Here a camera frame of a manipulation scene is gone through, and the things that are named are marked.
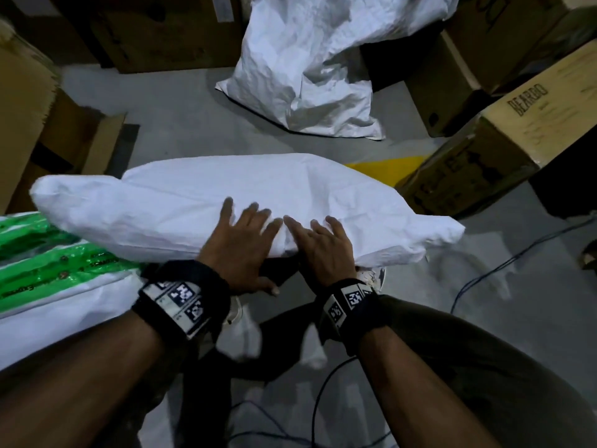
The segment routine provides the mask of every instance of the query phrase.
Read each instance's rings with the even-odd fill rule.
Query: white label
[[[218,23],[234,22],[234,12],[230,0],[211,0],[214,3],[215,16]]]

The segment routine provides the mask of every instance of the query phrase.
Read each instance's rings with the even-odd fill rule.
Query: green tape
[[[104,273],[139,267],[93,244],[55,248],[0,269],[0,312],[49,297]]]
[[[79,238],[51,225],[39,212],[0,220],[0,261],[41,245],[68,245]]]

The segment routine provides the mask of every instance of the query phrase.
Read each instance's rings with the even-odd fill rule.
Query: person's right hand
[[[311,229],[306,229],[294,218],[284,217],[284,223],[303,254],[311,275],[324,288],[341,279],[356,278],[352,244],[344,227],[330,216],[325,221],[330,224],[332,232],[321,226],[317,220],[312,220]]]

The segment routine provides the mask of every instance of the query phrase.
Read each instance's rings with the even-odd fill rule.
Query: hand
[[[282,219],[276,218],[263,233],[272,211],[258,211],[259,204],[252,203],[243,210],[235,225],[232,217],[232,198],[226,198],[220,212],[220,221],[207,239],[197,260],[216,271],[225,279],[233,294],[269,292],[280,293],[269,278],[259,276],[259,267],[272,248],[273,239],[282,226]]]
[[[331,286],[341,279],[356,278],[352,244],[344,227],[330,216],[325,221],[330,224],[332,232],[321,226],[317,220],[311,221],[309,230],[303,228],[294,218],[284,217],[284,223],[320,287]]]

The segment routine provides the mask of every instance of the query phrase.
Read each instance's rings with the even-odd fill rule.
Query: forearm
[[[2,445],[87,446],[163,351],[159,335],[135,313],[107,323],[3,399]]]
[[[449,387],[389,327],[367,333],[358,356],[401,448],[499,444]]]

